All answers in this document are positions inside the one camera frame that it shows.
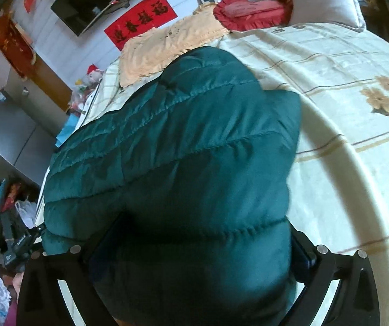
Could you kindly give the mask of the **dark green quilted puffer coat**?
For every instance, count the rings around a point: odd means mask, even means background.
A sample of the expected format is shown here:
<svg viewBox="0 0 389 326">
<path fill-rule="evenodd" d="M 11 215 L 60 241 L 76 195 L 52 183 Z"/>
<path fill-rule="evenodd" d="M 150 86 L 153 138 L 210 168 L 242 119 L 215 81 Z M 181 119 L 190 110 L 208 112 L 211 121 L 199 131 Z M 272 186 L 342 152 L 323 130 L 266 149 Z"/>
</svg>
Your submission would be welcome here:
<svg viewBox="0 0 389 326">
<path fill-rule="evenodd" d="M 53 156 L 45 251 L 89 244 L 98 295 L 130 325 L 277 325 L 295 292 L 300 129 L 295 92 L 262 89 L 229 52 L 192 50 Z"/>
</svg>

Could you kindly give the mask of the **white plastic bag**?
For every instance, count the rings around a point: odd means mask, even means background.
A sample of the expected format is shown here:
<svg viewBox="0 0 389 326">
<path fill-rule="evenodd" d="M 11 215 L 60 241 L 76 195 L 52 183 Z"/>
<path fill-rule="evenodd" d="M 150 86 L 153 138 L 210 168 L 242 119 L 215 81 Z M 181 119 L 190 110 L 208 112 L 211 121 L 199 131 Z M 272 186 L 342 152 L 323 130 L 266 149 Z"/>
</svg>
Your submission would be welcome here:
<svg viewBox="0 0 389 326">
<path fill-rule="evenodd" d="M 14 207 L 27 228 L 35 226 L 37 215 L 37 203 L 26 201 L 16 201 Z"/>
</svg>

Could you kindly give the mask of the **cream floral plaid bedspread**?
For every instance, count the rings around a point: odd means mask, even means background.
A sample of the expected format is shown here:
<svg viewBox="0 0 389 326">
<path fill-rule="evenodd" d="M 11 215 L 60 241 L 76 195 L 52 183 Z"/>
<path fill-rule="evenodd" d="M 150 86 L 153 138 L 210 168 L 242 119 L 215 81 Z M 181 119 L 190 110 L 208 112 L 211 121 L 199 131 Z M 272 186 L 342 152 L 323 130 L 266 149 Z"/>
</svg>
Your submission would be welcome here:
<svg viewBox="0 0 389 326">
<path fill-rule="evenodd" d="M 202 47 L 231 53 L 262 89 L 301 98 L 287 220 L 326 246 L 330 261 L 346 255 L 371 264 L 362 285 L 375 282 L 376 322 L 389 325 L 389 43 L 369 31 L 308 23 L 231 32 Z M 121 87 L 114 62 L 78 129 L 121 109 L 164 70 Z"/>
</svg>

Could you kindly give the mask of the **grey refrigerator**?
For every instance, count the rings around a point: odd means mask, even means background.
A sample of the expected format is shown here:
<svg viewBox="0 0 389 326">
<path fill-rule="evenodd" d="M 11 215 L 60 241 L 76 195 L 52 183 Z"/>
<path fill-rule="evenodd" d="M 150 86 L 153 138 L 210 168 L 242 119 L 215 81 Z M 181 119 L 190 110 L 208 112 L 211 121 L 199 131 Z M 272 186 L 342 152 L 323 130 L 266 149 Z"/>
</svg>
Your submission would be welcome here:
<svg viewBox="0 0 389 326">
<path fill-rule="evenodd" d="M 0 91 L 0 181 L 7 177 L 40 187 L 56 138 L 5 92 Z"/>
</svg>

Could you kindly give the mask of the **blue bag beside bed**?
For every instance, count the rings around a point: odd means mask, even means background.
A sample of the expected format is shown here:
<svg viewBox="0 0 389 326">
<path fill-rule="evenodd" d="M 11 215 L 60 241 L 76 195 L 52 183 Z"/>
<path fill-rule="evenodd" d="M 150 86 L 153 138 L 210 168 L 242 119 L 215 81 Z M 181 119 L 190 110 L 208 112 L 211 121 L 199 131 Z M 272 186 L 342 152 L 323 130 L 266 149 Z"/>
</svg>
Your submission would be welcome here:
<svg viewBox="0 0 389 326">
<path fill-rule="evenodd" d="M 80 116 L 78 113 L 70 113 L 62 129 L 56 137 L 56 147 L 60 148 L 63 143 L 73 134 L 76 130 Z"/>
</svg>

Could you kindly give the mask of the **plush toy with red hat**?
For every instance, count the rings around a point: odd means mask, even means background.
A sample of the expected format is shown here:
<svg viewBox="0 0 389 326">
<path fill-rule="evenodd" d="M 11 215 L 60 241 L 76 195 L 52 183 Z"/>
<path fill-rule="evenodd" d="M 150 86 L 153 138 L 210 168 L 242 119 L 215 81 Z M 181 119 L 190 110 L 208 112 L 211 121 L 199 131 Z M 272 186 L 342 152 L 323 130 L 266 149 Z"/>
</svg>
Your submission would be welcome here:
<svg viewBox="0 0 389 326">
<path fill-rule="evenodd" d="M 95 64 L 90 65 L 85 76 L 85 85 L 90 86 L 99 83 L 103 75 L 103 70 L 99 69 Z"/>
</svg>

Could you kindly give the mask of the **yellow ruffled pillow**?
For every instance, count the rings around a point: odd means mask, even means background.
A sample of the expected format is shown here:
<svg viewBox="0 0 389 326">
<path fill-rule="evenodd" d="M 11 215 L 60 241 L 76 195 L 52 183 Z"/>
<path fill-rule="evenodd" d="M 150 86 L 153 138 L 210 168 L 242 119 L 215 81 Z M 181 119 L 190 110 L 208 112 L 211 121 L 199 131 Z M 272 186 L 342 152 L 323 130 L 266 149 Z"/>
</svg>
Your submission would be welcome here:
<svg viewBox="0 0 389 326">
<path fill-rule="evenodd" d="M 214 16 L 214 3 L 165 28 L 152 28 L 129 39 L 119 58 L 119 84 L 127 87 L 142 77 L 162 71 L 186 52 L 230 33 Z"/>
</svg>

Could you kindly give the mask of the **red heart-shaped cushion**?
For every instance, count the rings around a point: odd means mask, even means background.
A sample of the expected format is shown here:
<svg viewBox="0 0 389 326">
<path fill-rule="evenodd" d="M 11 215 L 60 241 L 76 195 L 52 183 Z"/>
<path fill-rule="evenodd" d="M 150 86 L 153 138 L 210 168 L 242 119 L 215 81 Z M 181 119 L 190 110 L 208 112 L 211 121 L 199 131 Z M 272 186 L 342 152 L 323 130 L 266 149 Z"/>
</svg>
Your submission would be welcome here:
<svg viewBox="0 0 389 326">
<path fill-rule="evenodd" d="M 244 32 L 288 25 L 291 8 L 273 0 L 221 0 L 213 14 L 227 30 Z"/>
</svg>

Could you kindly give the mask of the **white pillow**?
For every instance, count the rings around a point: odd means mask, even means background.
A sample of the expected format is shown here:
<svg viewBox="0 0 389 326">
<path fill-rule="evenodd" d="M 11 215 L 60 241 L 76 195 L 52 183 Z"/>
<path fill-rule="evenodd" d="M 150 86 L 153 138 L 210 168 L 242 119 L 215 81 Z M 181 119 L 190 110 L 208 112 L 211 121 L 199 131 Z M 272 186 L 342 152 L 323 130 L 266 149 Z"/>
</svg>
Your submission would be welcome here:
<svg viewBox="0 0 389 326">
<path fill-rule="evenodd" d="M 355 32 L 366 30 L 358 0 L 292 0 L 290 24 L 329 23 Z"/>
</svg>

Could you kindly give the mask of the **red spring festival banner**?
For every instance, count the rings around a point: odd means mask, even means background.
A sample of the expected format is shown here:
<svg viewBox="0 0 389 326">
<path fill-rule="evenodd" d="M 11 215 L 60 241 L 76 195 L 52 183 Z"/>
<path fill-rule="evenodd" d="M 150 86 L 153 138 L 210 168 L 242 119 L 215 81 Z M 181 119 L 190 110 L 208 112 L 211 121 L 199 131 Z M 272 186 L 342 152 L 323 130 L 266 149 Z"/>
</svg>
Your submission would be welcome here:
<svg viewBox="0 0 389 326">
<path fill-rule="evenodd" d="M 177 16 L 167 0 L 143 0 L 109 25 L 104 33 L 121 51 L 131 38 L 161 27 Z"/>
</svg>

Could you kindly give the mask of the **red hanging wall decoration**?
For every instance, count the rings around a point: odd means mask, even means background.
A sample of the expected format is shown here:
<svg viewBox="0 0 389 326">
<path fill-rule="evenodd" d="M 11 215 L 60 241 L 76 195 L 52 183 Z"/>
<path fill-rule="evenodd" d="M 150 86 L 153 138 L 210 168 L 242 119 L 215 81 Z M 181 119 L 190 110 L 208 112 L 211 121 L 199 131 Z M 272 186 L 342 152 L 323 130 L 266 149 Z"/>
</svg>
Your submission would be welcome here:
<svg viewBox="0 0 389 326">
<path fill-rule="evenodd" d="M 0 52 L 22 80 L 32 75 L 35 51 L 9 14 L 0 15 Z"/>
</svg>

